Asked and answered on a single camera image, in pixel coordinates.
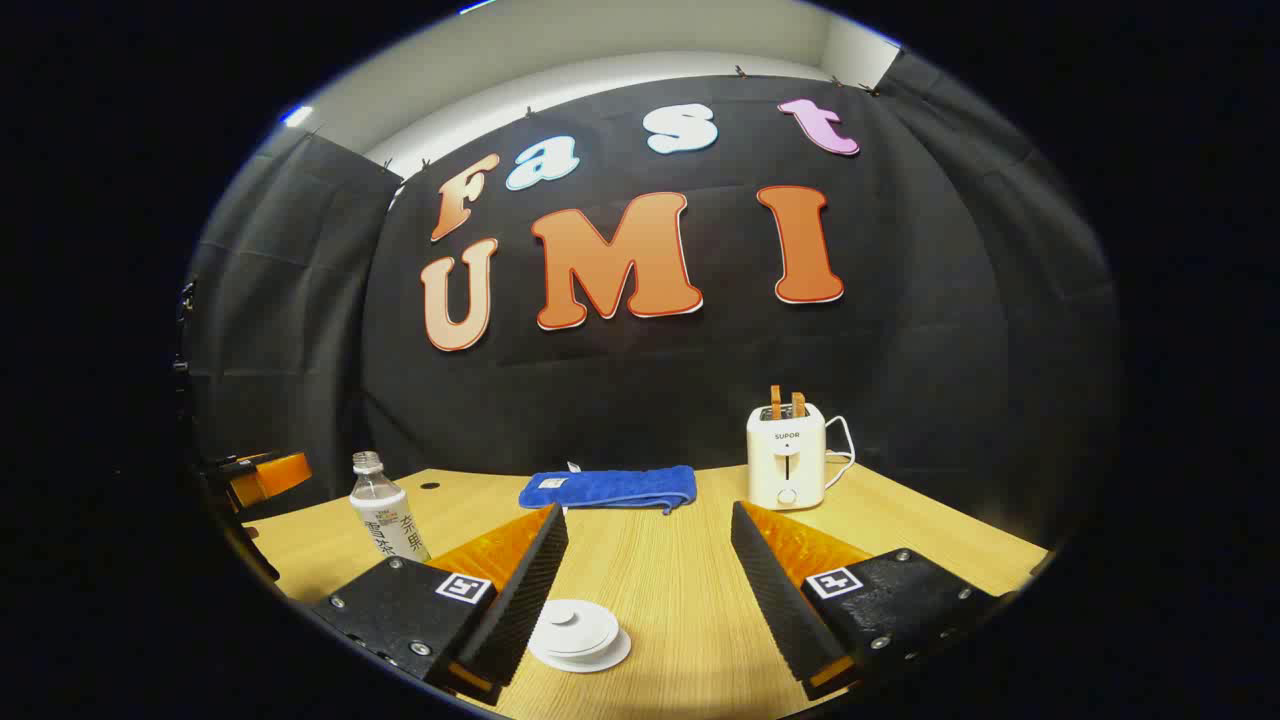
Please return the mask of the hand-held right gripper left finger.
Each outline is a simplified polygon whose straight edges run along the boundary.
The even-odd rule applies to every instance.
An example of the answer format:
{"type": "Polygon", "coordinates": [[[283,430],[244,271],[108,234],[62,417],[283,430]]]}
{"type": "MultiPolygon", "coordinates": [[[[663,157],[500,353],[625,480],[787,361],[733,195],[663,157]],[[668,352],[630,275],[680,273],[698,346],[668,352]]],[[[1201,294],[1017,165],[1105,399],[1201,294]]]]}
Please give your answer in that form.
{"type": "Polygon", "coordinates": [[[568,544],[564,510],[552,503],[426,562],[384,559],[310,612],[416,682],[493,705],[518,670],[568,544]]]}

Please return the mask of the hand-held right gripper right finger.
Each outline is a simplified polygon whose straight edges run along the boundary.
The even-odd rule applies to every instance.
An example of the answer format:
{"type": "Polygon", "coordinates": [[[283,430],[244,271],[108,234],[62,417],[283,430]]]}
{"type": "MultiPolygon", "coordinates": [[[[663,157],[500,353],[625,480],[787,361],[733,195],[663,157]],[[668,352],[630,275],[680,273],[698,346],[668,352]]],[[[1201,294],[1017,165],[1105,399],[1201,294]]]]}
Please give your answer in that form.
{"type": "Polygon", "coordinates": [[[904,674],[1004,602],[916,550],[872,555],[745,501],[732,506],[731,544],[809,700],[904,674]]]}

